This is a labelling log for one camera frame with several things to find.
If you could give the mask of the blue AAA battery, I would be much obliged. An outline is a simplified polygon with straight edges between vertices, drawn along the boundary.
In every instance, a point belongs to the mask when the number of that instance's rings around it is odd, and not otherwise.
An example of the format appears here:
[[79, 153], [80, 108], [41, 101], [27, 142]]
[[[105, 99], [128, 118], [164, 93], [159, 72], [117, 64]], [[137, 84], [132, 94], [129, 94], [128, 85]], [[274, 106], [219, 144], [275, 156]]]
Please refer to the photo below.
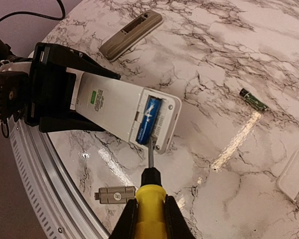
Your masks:
[[155, 97], [149, 97], [142, 122], [137, 134], [136, 142], [140, 145], [146, 145], [150, 139], [156, 118], [159, 113], [162, 100]]

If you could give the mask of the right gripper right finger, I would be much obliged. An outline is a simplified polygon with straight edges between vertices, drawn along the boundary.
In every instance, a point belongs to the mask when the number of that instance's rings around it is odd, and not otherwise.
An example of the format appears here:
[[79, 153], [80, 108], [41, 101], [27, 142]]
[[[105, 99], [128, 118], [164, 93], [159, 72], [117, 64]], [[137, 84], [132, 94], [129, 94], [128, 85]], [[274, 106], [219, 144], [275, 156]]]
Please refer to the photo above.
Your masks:
[[168, 239], [195, 239], [173, 196], [165, 197], [164, 219]]

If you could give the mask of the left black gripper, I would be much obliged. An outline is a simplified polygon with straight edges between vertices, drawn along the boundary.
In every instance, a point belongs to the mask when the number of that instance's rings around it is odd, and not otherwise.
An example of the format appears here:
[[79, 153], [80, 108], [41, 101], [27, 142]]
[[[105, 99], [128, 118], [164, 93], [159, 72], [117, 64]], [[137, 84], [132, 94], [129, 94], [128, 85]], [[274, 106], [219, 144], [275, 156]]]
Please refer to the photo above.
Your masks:
[[24, 121], [43, 133], [69, 130], [104, 132], [99, 125], [70, 109], [75, 69], [119, 80], [121, 75], [98, 64], [87, 54], [59, 44], [39, 42], [30, 68], [30, 96]]

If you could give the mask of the grey battery compartment cover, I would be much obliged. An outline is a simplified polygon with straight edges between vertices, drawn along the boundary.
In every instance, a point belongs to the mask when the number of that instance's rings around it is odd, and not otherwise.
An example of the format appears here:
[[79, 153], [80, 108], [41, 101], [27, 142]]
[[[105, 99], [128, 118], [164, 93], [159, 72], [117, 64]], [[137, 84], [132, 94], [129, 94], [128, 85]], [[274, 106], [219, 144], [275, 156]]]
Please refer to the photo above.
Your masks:
[[135, 186], [103, 187], [94, 193], [94, 198], [100, 204], [126, 204], [135, 198]]

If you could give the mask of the white battery compartment cover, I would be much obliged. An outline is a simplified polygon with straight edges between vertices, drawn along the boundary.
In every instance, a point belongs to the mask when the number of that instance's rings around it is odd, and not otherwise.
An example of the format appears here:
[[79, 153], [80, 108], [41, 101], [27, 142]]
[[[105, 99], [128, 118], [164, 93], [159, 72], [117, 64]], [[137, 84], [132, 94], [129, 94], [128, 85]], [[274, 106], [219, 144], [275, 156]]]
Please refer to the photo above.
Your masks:
[[292, 201], [299, 193], [299, 150], [291, 156], [277, 180], [277, 187]]

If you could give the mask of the white remote control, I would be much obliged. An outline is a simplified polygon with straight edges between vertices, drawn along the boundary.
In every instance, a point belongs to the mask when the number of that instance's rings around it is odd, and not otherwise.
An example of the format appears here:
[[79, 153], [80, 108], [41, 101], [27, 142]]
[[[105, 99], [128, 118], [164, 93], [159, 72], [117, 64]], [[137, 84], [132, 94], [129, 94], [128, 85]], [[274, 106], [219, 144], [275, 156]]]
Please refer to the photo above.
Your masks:
[[107, 132], [143, 149], [136, 142], [149, 97], [162, 100], [150, 138], [158, 154], [168, 150], [181, 110], [179, 97], [121, 80], [83, 73], [75, 110]]
[[162, 22], [160, 13], [147, 10], [103, 43], [100, 52], [108, 61], [113, 62]]

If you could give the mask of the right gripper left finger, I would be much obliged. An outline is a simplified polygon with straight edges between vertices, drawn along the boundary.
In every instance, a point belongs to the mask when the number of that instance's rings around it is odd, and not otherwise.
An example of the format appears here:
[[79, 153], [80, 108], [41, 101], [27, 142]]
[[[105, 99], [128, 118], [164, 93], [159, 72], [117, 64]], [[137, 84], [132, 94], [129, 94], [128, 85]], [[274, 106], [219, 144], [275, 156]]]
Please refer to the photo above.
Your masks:
[[128, 200], [109, 239], [134, 239], [138, 220], [138, 203], [136, 199]]

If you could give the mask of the green black AAA battery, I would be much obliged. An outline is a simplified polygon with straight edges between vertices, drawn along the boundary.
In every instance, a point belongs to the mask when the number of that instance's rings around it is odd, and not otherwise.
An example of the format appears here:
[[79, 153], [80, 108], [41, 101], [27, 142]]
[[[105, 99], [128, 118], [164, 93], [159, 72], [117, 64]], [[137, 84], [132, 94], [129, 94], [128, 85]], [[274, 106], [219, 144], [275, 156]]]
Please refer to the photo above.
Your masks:
[[268, 109], [268, 106], [258, 100], [254, 95], [252, 95], [248, 90], [242, 88], [239, 95], [255, 110], [264, 112]]

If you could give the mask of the yellow handle screwdriver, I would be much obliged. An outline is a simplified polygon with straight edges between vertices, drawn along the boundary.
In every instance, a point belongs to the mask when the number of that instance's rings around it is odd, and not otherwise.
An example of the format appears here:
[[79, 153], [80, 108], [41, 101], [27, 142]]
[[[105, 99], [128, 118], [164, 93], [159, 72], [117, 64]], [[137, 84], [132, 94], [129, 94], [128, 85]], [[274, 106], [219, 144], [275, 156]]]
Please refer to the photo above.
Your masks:
[[149, 166], [142, 173], [141, 186], [136, 192], [138, 216], [135, 227], [137, 239], [167, 238], [164, 218], [166, 191], [161, 185], [160, 172], [154, 167], [154, 141], [149, 139]]

